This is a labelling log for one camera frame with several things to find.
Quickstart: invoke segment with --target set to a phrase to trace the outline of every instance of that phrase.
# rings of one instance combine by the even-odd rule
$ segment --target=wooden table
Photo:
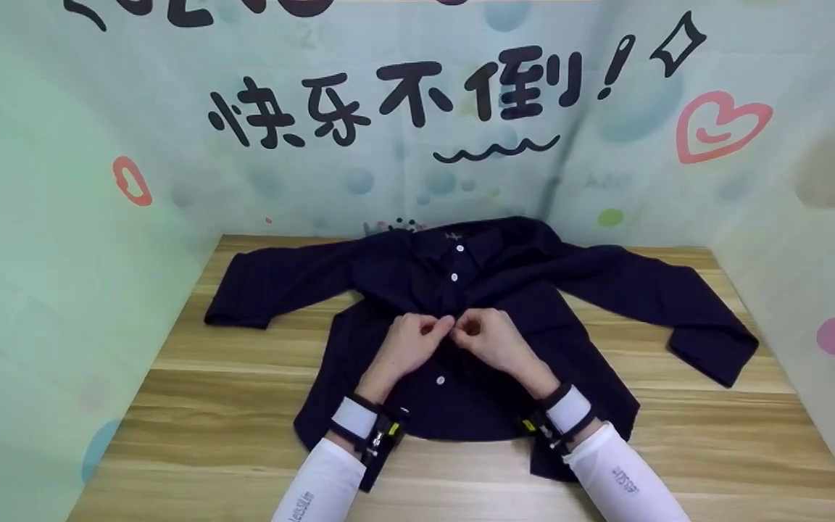
[[[324,241],[222,238],[70,521],[270,519],[306,455],[291,422],[331,318],[357,297],[276,318],[267,331],[202,317],[236,252]],[[757,331],[708,251],[633,250],[696,268]],[[566,299],[642,404],[633,446],[693,522],[835,522],[835,459],[768,347],[725,390],[665,349],[666,329]],[[349,520],[601,519],[582,489],[528,475],[528,452],[523,440],[405,437]]]

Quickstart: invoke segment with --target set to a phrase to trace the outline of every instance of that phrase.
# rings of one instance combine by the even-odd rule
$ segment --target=shirt collar
[[[412,245],[421,257],[439,260],[457,245],[463,245],[478,265],[487,264],[507,248],[515,252],[526,252],[534,248],[549,254],[559,241],[548,225],[526,217],[444,225],[410,235]]]

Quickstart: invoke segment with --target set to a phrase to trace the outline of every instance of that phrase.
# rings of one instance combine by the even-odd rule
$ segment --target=shirt sleeve
[[[698,272],[619,246],[561,244],[550,278],[560,290],[627,318],[673,328],[680,359],[730,387],[759,341]]]
[[[273,521],[344,522],[364,473],[354,456],[321,439],[282,496]]]
[[[266,328],[275,316],[350,290],[352,260],[374,247],[375,237],[235,255],[205,323]]]
[[[610,423],[563,460],[607,522],[690,522],[662,479]]]

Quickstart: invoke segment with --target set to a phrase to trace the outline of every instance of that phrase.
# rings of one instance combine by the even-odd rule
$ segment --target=heart drawing
[[[717,104],[717,119],[715,120],[717,125],[726,125],[726,123],[730,123],[743,116],[755,116],[757,120],[756,126],[745,136],[742,136],[742,138],[734,141],[733,143],[720,146],[718,149],[693,153],[689,148],[689,121],[696,110],[698,110],[700,106],[705,105],[705,103]],[[755,136],[759,136],[759,133],[763,131],[763,128],[765,128],[765,126],[768,125],[769,120],[772,119],[772,112],[772,107],[765,105],[765,103],[746,103],[746,105],[734,107],[733,97],[723,91],[711,91],[698,96],[698,98],[692,99],[692,101],[685,106],[685,109],[682,109],[681,115],[678,116],[678,125],[676,126],[676,151],[678,152],[678,161],[685,163],[685,165],[689,165],[689,163],[716,160],[717,158],[739,151],[743,148],[743,146],[746,146],[747,143],[752,141]],[[706,145],[723,143],[728,141],[731,137],[732,135],[729,132],[710,135],[705,128],[699,128],[695,133],[695,138],[698,138],[700,143]]]

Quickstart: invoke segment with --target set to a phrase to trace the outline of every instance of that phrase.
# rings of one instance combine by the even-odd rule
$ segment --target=wrist strap
[[[546,410],[547,417],[563,440],[571,439],[594,419],[589,400],[569,383],[543,399],[541,407]]]
[[[375,420],[378,419],[378,407],[358,394],[344,397],[337,413],[331,418],[331,430],[342,439],[360,448],[372,433]]]

